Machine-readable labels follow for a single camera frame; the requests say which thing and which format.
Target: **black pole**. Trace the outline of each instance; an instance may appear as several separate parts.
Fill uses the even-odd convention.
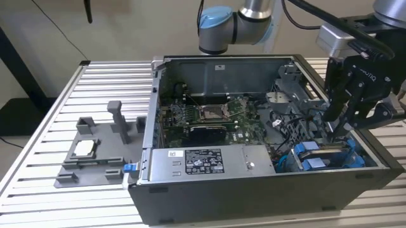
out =
[[[85,10],[87,12],[87,17],[89,17],[89,23],[91,24],[94,22],[94,18],[91,16],[90,0],[83,0],[83,3],[85,3]]]
[[[21,58],[18,51],[14,48],[11,41],[0,27],[0,58],[9,67],[15,79],[18,80],[22,88],[25,89],[35,107],[47,113],[51,102]]]

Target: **blue latch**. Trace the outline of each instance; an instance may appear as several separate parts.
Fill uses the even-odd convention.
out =
[[[125,172],[137,172],[138,171],[138,164],[126,164],[123,167]]]
[[[318,150],[318,149],[320,149],[320,146],[316,141],[301,142],[294,147],[294,151],[298,155],[300,155],[300,153],[302,153],[305,151],[313,151],[313,150]]]
[[[321,158],[306,159],[302,162],[302,166],[304,166],[305,171],[326,168],[326,164]]]

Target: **black cable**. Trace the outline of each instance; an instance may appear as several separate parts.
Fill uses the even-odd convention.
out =
[[[205,0],[201,0],[200,10],[198,10],[198,18],[197,18],[198,36],[201,35],[201,17],[202,17],[202,12],[204,12],[204,6],[205,6]]]
[[[305,30],[318,30],[321,28],[321,26],[305,26],[305,25],[301,25],[292,17],[292,14],[289,13],[288,11],[288,8],[286,8],[286,2],[285,0],[281,0],[282,1],[282,8],[284,8],[284,12],[285,12],[285,15],[288,17],[288,19],[290,20],[292,24],[298,27],[300,29],[305,29]]]
[[[278,114],[278,115],[282,115],[282,116],[293,116],[293,115],[297,115],[297,116],[301,116],[301,117],[304,117],[304,114],[296,114],[296,113],[282,113],[282,112],[280,112],[280,111],[277,111],[277,110],[273,110],[270,113],[269,113],[269,118],[270,119],[273,119],[273,114]]]
[[[10,145],[13,145],[13,146],[17,146],[17,147],[21,147],[22,149],[25,149],[23,146],[21,146],[21,145],[18,145],[18,144],[14,144],[14,143],[11,143],[11,142],[9,142],[9,141],[6,141],[6,139],[3,139],[3,137],[0,137],[0,140],[2,140],[3,142],[6,142],[7,144],[10,144]]]
[[[341,31],[350,34],[356,39],[358,39],[364,44],[367,44],[371,48],[377,49],[381,54],[391,60],[395,58],[395,51],[392,48],[385,45],[381,41],[373,38],[369,34],[350,26],[345,21],[342,21],[338,17],[328,13],[321,8],[312,5],[305,0],[289,0],[297,7],[304,9],[306,12],[321,18],[329,24],[332,24]]]
[[[288,126],[288,125],[290,125],[290,124],[293,124],[294,122],[297,122],[297,121],[300,121],[300,120],[304,120],[304,119],[305,119],[304,117],[294,118],[294,119],[290,120],[285,125],[281,126],[280,132],[281,132],[282,136],[285,135],[284,132],[282,132],[282,128],[286,129],[286,126]],[[280,147],[277,148],[277,150],[276,150],[277,152],[280,151],[281,147],[289,142],[290,137],[292,137],[290,134],[285,136],[285,141],[281,143]]]
[[[71,45],[77,48],[77,50],[81,52],[81,54],[83,55],[85,59],[89,60],[87,56],[83,54],[83,52],[81,51],[81,49],[77,47],[77,45],[73,43],[73,41],[70,41],[69,37],[66,36],[65,32],[62,31],[62,29],[59,28],[59,26],[55,24],[54,20],[49,17],[49,15],[46,14],[45,10],[42,9],[42,7],[38,5],[38,3],[35,2],[35,0],[31,0],[34,2],[34,4],[38,6],[39,10],[43,12],[43,14],[46,15],[46,17],[49,18],[49,20],[53,22],[53,24],[55,25],[55,27],[58,28],[58,30],[62,32],[66,40],[71,43]]]

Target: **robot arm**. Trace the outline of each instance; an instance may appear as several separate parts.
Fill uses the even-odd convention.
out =
[[[342,21],[384,43],[393,50],[392,58],[330,24],[322,26],[317,39],[333,56],[325,84],[330,106],[324,115],[325,121],[340,119],[333,138],[344,129],[375,129],[406,119],[400,101],[406,86],[406,0],[377,0],[375,10],[375,14]]]
[[[344,129],[372,129],[405,119],[399,93],[406,79],[406,67],[401,67],[406,62],[406,0],[377,0],[375,14],[342,19],[305,0],[289,1],[326,21],[317,43],[332,56],[325,84],[330,106],[324,115],[328,122],[340,120],[332,137]],[[272,32],[269,6],[269,0],[248,0],[238,12],[204,11],[201,51],[222,54],[229,44],[266,39]]]
[[[272,34],[270,0],[246,0],[238,12],[217,6],[202,12],[200,23],[200,50],[220,55],[229,44],[257,44]]]

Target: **slotted aluminum surface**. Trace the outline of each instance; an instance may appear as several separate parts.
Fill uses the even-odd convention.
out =
[[[308,59],[325,76],[326,59]],[[55,176],[77,134],[78,117],[113,122],[110,100],[122,100],[127,120],[146,115],[151,91],[150,62],[93,62],[81,67],[2,181],[0,227],[142,228],[138,210],[122,185],[57,189]],[[373,130],[406,167],[406,124]],[[237,219],[194,227],[404,227],[406,225],[406,173],[383,190],[365,192],[341,212]]]

